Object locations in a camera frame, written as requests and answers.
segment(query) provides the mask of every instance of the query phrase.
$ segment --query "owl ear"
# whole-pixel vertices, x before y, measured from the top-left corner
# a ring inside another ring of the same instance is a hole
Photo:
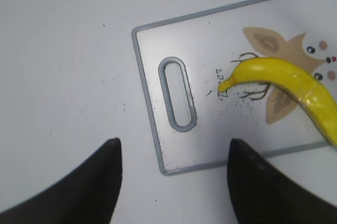
[[[286,40],[277,32],[266,28],[247,27],[243,29],[253,48],[267,57],[273,57],[287,45]]]

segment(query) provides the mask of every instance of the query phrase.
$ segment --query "owl eye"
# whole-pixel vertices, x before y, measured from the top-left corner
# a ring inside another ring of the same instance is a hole
[[[322,80],[323,79],[323,75],[320,74],[320,73],[315,73],[314,74],[314,78],[317,79],[317,80]]]
[[[316,49],[312,46],[308,46],[306,48],[306,51],[309,52],[310,54],[314,54],[316,52]]]

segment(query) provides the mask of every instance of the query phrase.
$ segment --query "white table surface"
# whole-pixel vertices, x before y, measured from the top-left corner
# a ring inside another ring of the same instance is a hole
[[[124,172],[113,223],[236,223],[225,167],[160,174],[131,30],[238,1],[0,0],[0,210],[118,136]],[[337,205],[334,149],[271,162]]]

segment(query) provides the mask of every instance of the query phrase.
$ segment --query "yellow banana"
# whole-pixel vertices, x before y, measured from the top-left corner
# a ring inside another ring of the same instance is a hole
[[[306,71],[276,58],[253,58],[241,62],[219,84],[219,92],[248,82],[270,82],[291,95],[304,108],[317,128],[337,146],[337,105],[329,91]]]

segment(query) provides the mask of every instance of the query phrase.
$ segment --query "banana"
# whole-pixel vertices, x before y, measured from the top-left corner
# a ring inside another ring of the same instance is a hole
[[[304,108],[323,136],[337,146],[337,105],[329,91],[306,71],[281,59],[248,59],[219,84],[218,90],[222,93],[249,82],[269,82],[286,91]]]

